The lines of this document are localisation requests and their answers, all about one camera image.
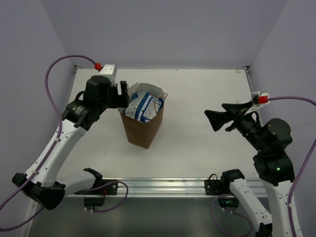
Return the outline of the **blue white snack bag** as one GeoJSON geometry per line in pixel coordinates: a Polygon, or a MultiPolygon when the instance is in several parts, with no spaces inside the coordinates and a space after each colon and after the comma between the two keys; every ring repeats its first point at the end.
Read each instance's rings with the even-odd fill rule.
{"type": "Polygon", "coordinates": [[[150,122],[162,109],[164,101],[161,97],[154,97],[148,92],[140,91],[132,95],[129,105],[123,115],[142,123],[150,122]]]}

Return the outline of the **brown paper bag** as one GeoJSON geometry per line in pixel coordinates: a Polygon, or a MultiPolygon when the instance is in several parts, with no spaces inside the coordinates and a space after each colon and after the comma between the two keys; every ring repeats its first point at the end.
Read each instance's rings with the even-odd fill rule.
{"type": "MultiPolygon", "coordinates": [[[[165,105],[168,94],[165,93],[163,89],[149,83],[136,83],[131,86],[128,89],[129,102],[132,99],[132,95],[140,91],[148,92],[154,97],[161,97],[165,105]]],[[[125,108],[119,108],[118,111],[129,143],[145,149],[149,148],[162,123],[164,105],[158,114],[147,123],[142,123],[123,115],[122,113],[125,108]]]]}

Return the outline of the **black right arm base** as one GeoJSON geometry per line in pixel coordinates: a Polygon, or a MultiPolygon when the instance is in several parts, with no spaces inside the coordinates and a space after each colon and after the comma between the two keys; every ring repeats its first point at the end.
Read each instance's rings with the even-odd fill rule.
{"type": "Polygon", "coordinates": [[[219,206],[225,210],[235,211],[239,207],[239,200],[226,190],[218,176],[213,173],[204,181],[205,194],[209,196],[219,196],[230,194],[229,196],[218,198],[219,206]]]}

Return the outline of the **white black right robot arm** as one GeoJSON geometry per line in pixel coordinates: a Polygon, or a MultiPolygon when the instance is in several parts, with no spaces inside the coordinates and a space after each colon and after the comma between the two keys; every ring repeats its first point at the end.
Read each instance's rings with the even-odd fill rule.
{"type": "Polygon", "coordinates": [[[254,167],[265,187],[270,210],[267,210],[247,185],[238,169],[222,173],[222,192],[235,196],[250,218],[258,237],[301,237],[303,235],[297,217],[294,192],[294,168],[285,148],[292,143],[289,124],[273,118],[264,126],[258,118],[252,102],[222,104],[224,111],[205,110],[214,131],[231,123],[225,130],[236,129],[257,151],[254,167]]]}

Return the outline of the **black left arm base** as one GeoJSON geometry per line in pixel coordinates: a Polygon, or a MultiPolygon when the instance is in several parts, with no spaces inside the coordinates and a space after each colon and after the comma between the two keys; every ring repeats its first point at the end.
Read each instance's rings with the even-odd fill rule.
{"type": "Polygon", "coordinates": [[[87,209],[95,209],[97,207],[102,207],[105,203],[105,199],[107,196],[115,196],[118,191],[118,183],[117,180],[110,179],[102,179],[97,180],[95,184],[92,186],[93,188],[101,187],[107,183],[112,183],[106,187],[103,187],[98,190],[86,190],[76,192],[75,195],[83,195],[83,205],[87,209]]]}

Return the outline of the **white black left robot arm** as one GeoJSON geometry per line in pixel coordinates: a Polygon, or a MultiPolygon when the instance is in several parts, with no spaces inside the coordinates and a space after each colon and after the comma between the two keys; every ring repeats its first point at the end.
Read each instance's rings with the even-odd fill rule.
{"type": "Polygon", "coordinates": [[[76,143],[101,114],[107,109],[126,108],[128,102],[127,82],[113,84],[105,76],[92,76],[85,90],[66,106],[56,134],[40,157],[25,173],[16,173],[13,184],[48,210],[56,208],[67,195],[87,191],[99,193],[103,176],[92,168],[85,168],[79,177],[65,181],[59,181],[57,175],[76,143]]]}

